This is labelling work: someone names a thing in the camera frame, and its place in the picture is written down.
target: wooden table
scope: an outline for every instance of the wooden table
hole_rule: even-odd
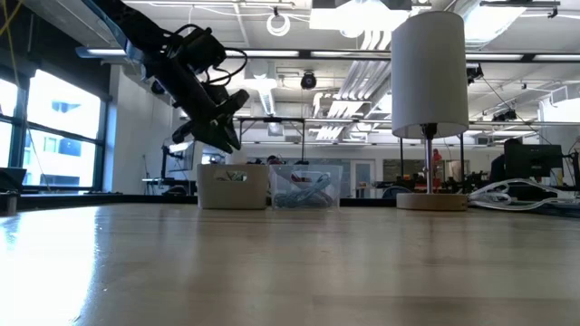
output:
[[[0,218],[0,325],[580,325],[580,220],[116,205]]]

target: lamp base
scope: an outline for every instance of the lamp base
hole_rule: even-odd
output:
[[[455,194],[398,194],[397,208],[430,211],[465,211],[468,197]]]

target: lamp shade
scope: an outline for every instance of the lamp shade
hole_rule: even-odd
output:
[[[418,14],[392,34],[392,134],[423,139],[469,128],[463,19],[449,12]]]

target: door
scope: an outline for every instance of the door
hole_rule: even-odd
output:
[[[351,161],[351,195],[354,198],[374,198],[374,160]]]

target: window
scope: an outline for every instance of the window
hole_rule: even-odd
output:
[[[10,138],[12,138],[12,125],[0,122],[0,168],[6,168],[8,166]]]
[[[92,187],[94,144],[40,130],[31,130],[31,134],[36,153],[34,148],[24,152],[29,158],[24,159],[23,168],[30,174],[24,185],[44,187],[48,181],[50,186]],[[39,150],[43,142],[44,150]]]
[[[51,74],[36,71],[30,80],[28,120],[96,139],[101,100]]]
[[[44,137],[44,151],[49,153],[56,152],[56,139]]]
[[[12,117],[15,112],[18,88],[8,81],[0,79],[0,115]]]

